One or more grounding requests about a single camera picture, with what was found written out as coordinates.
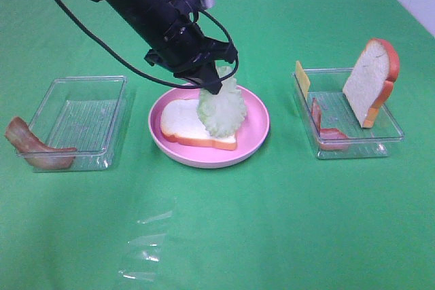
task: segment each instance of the green tablecloth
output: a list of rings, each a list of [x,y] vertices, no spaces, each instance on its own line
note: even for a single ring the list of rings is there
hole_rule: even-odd
[[[64,1],[133,64],[170,76],[146,65],[147,44],[108,4]],[[33,173],[0,140],[0,289],[434,289],[434,37],[396,0],[216,1],[238,82],[268,107],[271,130],[250,159],[201,170],[147,130],[167,88],[119,65],[52,0],[0,0],[0,130],[29,121],[56,77],[127,75],[135,92],[109,170]],[[373,36],[400,55],[388,105],[405,141],[388,158],[317,160],[292,96],[295,60],[350,67]],[[126,243],[154,232],[137,221],[168,212],[159,262],[132,266]],[[150,269],[153,282],[119,284],[119,271]]]

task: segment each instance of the bread slice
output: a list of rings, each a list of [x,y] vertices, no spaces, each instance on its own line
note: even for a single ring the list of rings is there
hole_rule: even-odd
[[[343,93],[363,128],[371,128],[399,75],[399,55],[390,42],[371,39],[347,79]]]
[[[176,99],[166,105],[160,118],[160,130],[163,137],[170,142],[182,145],[214,147],[216,149],[234,150],[237,148],[236,136],[217,138],[210,136],[198,118],[196,108],[199,100]]]

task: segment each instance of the black robotic arm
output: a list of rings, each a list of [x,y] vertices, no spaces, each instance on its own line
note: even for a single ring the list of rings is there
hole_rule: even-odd
[[[152,49],[145,56],[147,62],[160,65],[175,77],[192,82],[196,85],[193,88],[205,87],[217,94],[222,86],[221,81],[237,70],[237,50],[229,34],[205,11],[213,5],[213,0],[106,1],[150,45]],[[218,24],[225,32],[228,42],[204,36],[196,23],[199,13]],[[219,78],[216,60],[236,62],[236,66],[231,74]]]

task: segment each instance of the clear plastic container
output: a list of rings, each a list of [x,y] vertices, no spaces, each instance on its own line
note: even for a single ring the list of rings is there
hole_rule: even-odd
[[[361,128],[343,94],[343,86],[352,68],[305,69],[311,85],[307,99],[293,73],[295,100],[313,148],[319,159],[375,158],[389,156],[404,138],[404,133],[384,104],[372,128]],[[321,107],[321,127],[338,128],[348,139],[325,139],[311,115],[316,98]]]
[[[126,83],[125,76],[55,79],[29,128],[50,147],[76,147],[77,151],[17,152],[16,155],[48,160],[72,156],[73,164],[66,169],[70,171],[108,168],[119,148],[119,133],[126,109]],[[34,168],[34,171],[45,170]]]

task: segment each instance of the black cable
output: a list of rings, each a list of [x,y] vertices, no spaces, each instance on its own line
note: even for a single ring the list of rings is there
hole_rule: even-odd
[[[148,75],[147,73],[144,73],[143,71],[140,71],[136,67],[132,66],[132,64],[125,61],[123,59],[123,57],[121,57],[119,54],[117,54],[103,40],[99,39],[94,33],[89,31],[89,29],[86,26],[84,26],[84,24],[82,22],[80,22],[80,20],[72,13],[71,10],[69,10],[69,8],[61,0],[54,0],[54,1],[62,9],[62,11],[64,11],[64,13],[66,13],[66,15],[79,27],[79,29],[82,30],[82,32],[84,32],[89,38],[91,38],[92,40],[97,42],[104,50],[106,50],[119,63],[124,65],[126,68],[130,69],[133,73],[136,73],[137,75],[144,77],[150,81],[156,82],[158,84],[162,84],[162,85],[169,86],[172,88],[183,88],[183,89],[188,89],[188,90],[197,89],[197,88],[206,88],[208,86],[215,85],[216,83],[220,83],[221,81],[224,81],[225,79],[228,79],[229,77],[233,76],[236,73],[237,69],[239,68],[239,58],[238,58],[238,56],[236,56],[236,58],[234,60],[235,65],[234,65],[234,68],[232,69],[232,72],[217,79],[217,80],[215,80],[215,81],[209,82],[209,83],[204,83],[201,85],[182,85],[182,84],[171,83],[169,81],[164,81],[162,79],[158,79],[154,76],[151,76],[151,75]],[[204,15],[206,15],[206,17],[208,17],[208,19],[210,19],[212,22],[214,22],[222,30],[222,32],[224,32],[225,36],[227,36],[228,42],[232,43],[232,39],[230,37],[230,34],[228,33],[228,31],[224,28],[224,26],[222,24],[220,24],[212,15],[210,15],[206,11],[200,10],[200,12],[203,13]]]

